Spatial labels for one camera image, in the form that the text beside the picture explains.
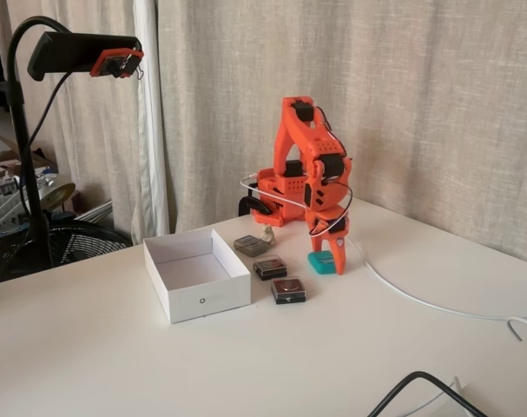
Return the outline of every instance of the table surface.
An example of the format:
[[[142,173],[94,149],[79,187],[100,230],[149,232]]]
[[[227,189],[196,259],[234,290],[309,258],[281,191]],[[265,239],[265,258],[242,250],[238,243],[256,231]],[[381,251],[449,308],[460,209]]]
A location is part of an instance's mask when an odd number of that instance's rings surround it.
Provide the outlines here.
[[[472,313],[527,314],[527,262],[354,200],[352,240],[414,295]],[[232,246],[250,216],[214,225]],[[0,417],[365,416],[414,370],[457,375],[490,417],[527,416],[527,327],[443,313],[393,293],[347,246],[346,273],[317,275],[302,222],[275,229],[306,303],[252,304],[169,325],[142,247],[0,284]],[[253,259],[240,258],[251,269]],[[437,392],[415,382],[384,411]],[[444,414],[438,400],[416,416]]]

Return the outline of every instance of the teal block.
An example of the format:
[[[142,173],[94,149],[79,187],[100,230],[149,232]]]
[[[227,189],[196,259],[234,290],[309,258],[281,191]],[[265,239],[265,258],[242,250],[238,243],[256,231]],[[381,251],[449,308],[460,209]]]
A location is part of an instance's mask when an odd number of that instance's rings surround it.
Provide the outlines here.
[[[307,256],[307,260],[318,274],[334,274],[336,272],[333,254],[330,250],[311,252]]]

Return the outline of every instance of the beige curtain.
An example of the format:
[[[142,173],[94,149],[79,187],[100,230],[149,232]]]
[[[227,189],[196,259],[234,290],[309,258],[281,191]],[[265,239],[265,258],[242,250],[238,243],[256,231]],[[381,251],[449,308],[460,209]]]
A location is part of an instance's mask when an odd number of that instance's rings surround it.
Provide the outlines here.
[[[358,197],[527,260],[527,0],[161,0],[159,37],[178,229],[236,215],[308,95]]]
[[[74,32],[134,35],[134,3],[130,0],[0,0],[0,33],[24,19],[53,17]],[[17,63],[30,130],[43,113],[61,77],[43,82],[27,74],[28,61],[42,27],[29,30],[20,42]],[[8,36],[0,37],[1,50]],[[111,199],[115,227],[138,242],[145,235],[139,169],[138,82],[134,77],[93,79],[74,74],[59,91],[35,144],[55,158],[62,173],[71,174],[87,208]]]

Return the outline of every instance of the orange robotic arm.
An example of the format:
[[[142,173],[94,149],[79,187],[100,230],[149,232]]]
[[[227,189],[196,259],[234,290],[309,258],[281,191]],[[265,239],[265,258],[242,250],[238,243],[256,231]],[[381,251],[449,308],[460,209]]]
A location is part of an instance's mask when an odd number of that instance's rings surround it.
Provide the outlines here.
[[[300,159],[287,161],[293,145],[299,148]],[[337,272],[342,274],[348,219],[337,220],[344,214],[339,202],[346,196],[351,167],[344,147],[330,132],[325,115],[313,106],[313,100],[284,98],[273,168],[258,173],[258,189],[299,205],[261,195],[272,214],[254,211],[256,221],[280,227],[285,222],[306,220],[312,230],[313,250],[321,250],[322,240],[328,240]]]

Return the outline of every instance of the small square box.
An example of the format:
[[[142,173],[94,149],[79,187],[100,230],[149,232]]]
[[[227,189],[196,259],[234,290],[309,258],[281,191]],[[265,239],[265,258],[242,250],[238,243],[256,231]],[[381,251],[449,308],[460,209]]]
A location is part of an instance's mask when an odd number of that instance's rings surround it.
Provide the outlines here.
[[[234,241],[234,248],[242,254],[253,258],[267,252],[269,250],[269,245],[267,242],[258,239],[257,237],[247,235],[240,239],[236,239]]]
[[[306,302],[306,289],[297,278],[275,280],[271,286],[274,302],[277,304],[293,304]]]
[[[262,281],[282,278],[288,275],[287,265],[279,256],[269,256],[266,259],[257,261],[254,264],[254,271]]]

